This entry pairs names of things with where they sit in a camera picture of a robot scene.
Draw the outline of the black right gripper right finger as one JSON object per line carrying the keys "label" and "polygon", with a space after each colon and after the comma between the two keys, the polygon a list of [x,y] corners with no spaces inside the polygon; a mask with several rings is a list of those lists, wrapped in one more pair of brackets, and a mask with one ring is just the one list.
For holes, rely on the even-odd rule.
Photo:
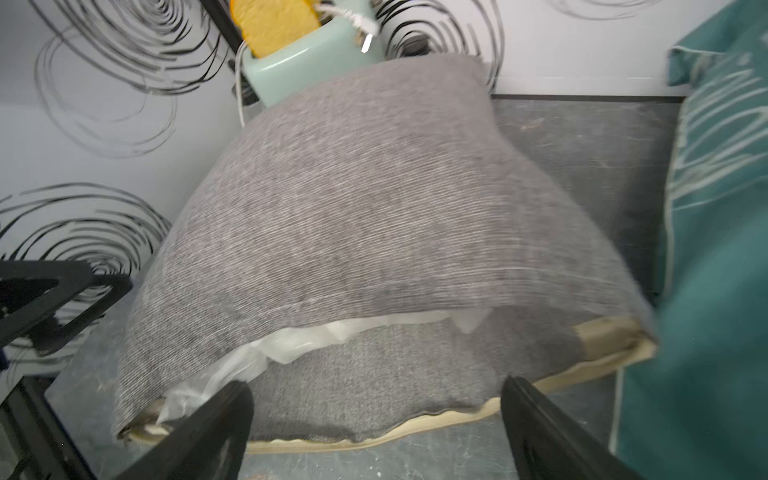
{"label": "black right gripper right finger", "polygon": [[507,378],[500,406],[519,478],[641,479],[527,380]]}

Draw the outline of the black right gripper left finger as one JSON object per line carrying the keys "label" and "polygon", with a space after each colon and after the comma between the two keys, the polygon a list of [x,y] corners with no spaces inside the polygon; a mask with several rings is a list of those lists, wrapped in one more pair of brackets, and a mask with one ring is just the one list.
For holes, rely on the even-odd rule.
{"label": "black right gripper left finger", "polygon": [[121,479],[236,479],[253,419],[247,384],[227,384]]}

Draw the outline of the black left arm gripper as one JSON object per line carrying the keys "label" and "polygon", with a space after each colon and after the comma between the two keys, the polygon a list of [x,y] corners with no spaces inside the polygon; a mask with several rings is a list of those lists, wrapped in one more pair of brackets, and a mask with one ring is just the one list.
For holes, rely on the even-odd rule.
{"label": "black left arm gripper", "polygon": [[[81,293],[106,292],[61,324],[56,314]],[[26,337],[41,356],[62,349],[132,289],[125,274],[96,274],[85,261],[1,262],[1,346]]]}

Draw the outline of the teal printed pillow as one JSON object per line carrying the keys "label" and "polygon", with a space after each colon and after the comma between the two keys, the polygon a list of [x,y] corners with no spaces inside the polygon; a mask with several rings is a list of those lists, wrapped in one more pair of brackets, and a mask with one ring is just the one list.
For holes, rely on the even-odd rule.
{"label": "teal printed pillow", "polygon": [[767,475],[767,5],[669,55],[688,85],[666,178],[659,348],[622,377],[617,456],[647,479]]}

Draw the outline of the grey pillow with zipper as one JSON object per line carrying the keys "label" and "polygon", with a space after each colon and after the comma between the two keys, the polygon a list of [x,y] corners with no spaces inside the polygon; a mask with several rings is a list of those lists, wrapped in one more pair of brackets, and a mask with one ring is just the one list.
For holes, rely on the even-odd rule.
{"label": "grey pillow with zipper", "polygon": [[367,448],[656,351],[613,243],[500,132],[483,64],[384,61],[257,115],[133,304],[113,431],[156,443],[227,384],[251,453]]}

